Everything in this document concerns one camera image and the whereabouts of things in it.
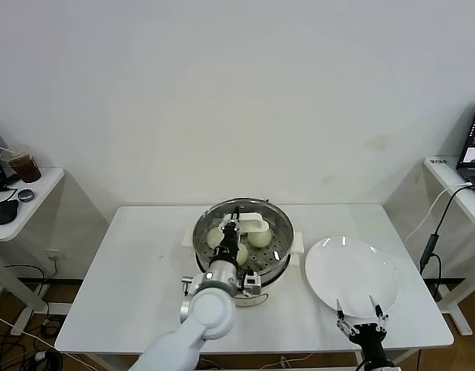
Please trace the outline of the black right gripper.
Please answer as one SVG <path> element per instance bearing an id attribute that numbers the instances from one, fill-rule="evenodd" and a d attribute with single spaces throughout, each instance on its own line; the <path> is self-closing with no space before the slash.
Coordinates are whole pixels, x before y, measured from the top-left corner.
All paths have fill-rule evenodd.
<path id="1" fill-rule="evenodd" d="M 352 326 L 343 313 L 340 301 L 337 300 L 337 328 L 354 344 L 361 347 L 364 360 L 368 362 L 386 361 L 387 357 L 382 347 L 387 331 L 386 323 L 388 315 L 385 314 L 381 306 L 374 300 L 372 295 L 369 296 L 373 306 L 376 323 L 362 323 Z"/>

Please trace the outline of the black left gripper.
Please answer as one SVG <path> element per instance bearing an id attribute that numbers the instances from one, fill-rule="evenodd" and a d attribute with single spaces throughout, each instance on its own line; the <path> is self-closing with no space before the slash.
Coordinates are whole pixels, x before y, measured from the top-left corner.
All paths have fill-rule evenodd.
<path id="1" fill-rule="evenodd" d="M 230 216 L 230 225 L 223 229 L 224 238 L 214 249 L 214 258 L 220 258 L 232 264 L 236 264 L 238 257 L 238 237 L 239 237 L 240 210 L 236 206 Z"/>

